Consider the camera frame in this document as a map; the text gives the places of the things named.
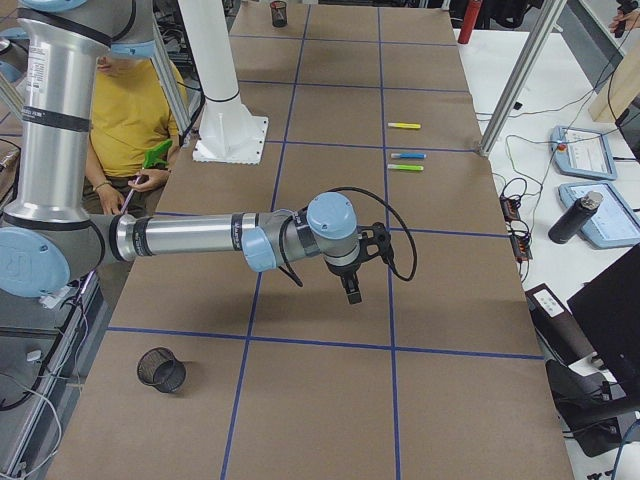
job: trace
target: blue marker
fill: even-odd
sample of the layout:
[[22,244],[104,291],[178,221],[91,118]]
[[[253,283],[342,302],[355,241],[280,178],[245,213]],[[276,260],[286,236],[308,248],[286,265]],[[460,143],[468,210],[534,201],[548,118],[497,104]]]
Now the blue marker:
[[391,158],[409,158],[413,160],[424,160],[427,158],[426,153],[392,153]]

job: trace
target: red cylinder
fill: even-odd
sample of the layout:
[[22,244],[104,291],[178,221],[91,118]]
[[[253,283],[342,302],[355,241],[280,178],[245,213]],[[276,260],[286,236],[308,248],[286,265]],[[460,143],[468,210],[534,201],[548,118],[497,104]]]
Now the red cylinder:
[[480,13],[480,7],[482,6],[482,0],[470,0],[467,5],[467,11],[464,14],[464,20],[462,21],[462,28],[460,29],[460,35],[458,36],[458,43],[467,44],[471,37],[471,32],[476,26],[476,20],[478,20],[478,14]]

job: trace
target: black cup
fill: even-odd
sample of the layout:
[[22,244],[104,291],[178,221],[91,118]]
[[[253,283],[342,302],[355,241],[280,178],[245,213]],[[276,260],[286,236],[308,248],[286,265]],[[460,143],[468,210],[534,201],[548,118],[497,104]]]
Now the black cup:
[[271,23],[274,27],[284,27],[287,24],[287,2],[276,0],[271,6]]
[[149,350],[138,362],[138,379],[162,393],[174,393],[186,377],[184,364],[168,348]]

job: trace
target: person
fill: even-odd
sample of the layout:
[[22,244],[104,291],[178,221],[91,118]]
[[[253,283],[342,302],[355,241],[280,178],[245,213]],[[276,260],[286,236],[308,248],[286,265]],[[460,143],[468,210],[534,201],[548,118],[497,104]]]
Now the person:
[[625,22],[624,29],[626,31],[632,30],[634,28],[640,28],[640,10],[633,10],[626,15],[618,10],[618,14],[612,18],[612,22],[609,24],[609,31],[611,33],[615,32],[620,22]]
[[[183,83],[174,65],[172,69]],[[89,213],[123,213],[133,189],[127,213],[153,214],[179,152],[179,131],[151,60],[98,59],[91,120],[83,207]],[[173,141],[168,168],[143,169],[145,152],[168,138]]]

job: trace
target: person's arm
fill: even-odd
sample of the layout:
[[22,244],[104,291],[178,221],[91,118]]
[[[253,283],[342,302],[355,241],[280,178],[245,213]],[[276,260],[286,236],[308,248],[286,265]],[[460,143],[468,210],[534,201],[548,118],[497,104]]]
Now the person's arm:
[[107,180],[107,176],[102,170],[102,165],[96,155],[96,151],[93,149],[91,139],[89,139],[89,148],[87,150],[87,163],[85,167],[85,175],[91,185],[93,191],[100,197],[100,204],[102,205],[102,212],[105,215],[117,215],[120,213],[122,204],[124,203],[124,197],[120,192],[111,186],[111,183]]
[[634,10],[631,13],[626,15],[622,14],[620,10],[618,10],[618,14],[613,17],[613,21],[609,24],[609,31],[611,33],[616,31],[618,28],[618,24],[620,22],[625,22],[624,29],[626,31],[632,30],[634,28],[640,28],[640,10]]
[[180,153],[180,140],[177,136],[172,136],[171,140],[173,141],[173,145],[167,152],[167,170],[159,170],[157,168],[143,168],[140,170],[139,174],[144,175],[146,180],[142,183],[135,184],[133,181],[129,182],[129,186],[138,192],[149,192],[151,190],[156,190],[160,187],[163,187],[167,180],[169,180],[169,175],[171,175],[171,169],[175,165],[176,159],[178,158],[178,153]]

